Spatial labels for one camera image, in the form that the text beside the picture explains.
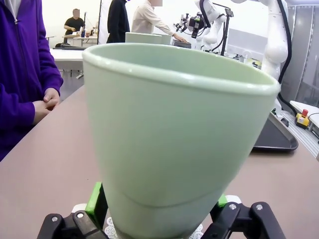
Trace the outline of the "person's right hand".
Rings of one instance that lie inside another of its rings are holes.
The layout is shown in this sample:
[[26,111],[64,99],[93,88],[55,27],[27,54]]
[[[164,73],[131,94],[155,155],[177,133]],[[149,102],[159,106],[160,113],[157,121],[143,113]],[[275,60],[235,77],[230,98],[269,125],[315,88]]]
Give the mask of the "person's right hand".
[[54,101],[50,100],[48,102],[45,101],[35,101],[33,102],[35,114],[34,114],[34,120],[33,125],[38,124],[42,119],[44,119],[49,113],[49,108],[54,106]]

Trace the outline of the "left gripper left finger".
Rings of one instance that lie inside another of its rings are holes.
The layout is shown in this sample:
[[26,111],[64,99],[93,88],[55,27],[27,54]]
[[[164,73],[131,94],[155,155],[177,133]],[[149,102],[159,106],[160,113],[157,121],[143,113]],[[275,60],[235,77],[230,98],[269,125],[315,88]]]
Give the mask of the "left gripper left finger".
[[101,182],[97,182],[84,210],[67,217],[48,214],[40,228],[38,239],[108,239],[103,231],[108,204]]

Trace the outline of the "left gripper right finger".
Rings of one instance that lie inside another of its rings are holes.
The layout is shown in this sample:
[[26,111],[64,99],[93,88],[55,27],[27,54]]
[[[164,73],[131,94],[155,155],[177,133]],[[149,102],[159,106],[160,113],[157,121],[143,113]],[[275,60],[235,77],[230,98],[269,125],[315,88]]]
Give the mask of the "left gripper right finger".
[[228,239],[232,233],[242,233],[247,239],[284,239],[271,207],[256,202],[250,207],[239,197],[222,195],[210,211],[212,223],[204,233],[205,239]]

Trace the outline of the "person's left hand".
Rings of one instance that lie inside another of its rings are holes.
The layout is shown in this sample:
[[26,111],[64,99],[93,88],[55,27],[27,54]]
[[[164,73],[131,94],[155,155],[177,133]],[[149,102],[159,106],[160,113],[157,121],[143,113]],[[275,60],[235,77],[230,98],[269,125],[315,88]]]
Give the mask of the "person's left hand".
[[45,90],[43,100],[47,104],[47,109],[51,111],[60,103],[59,92],[54,88],[48,88]]

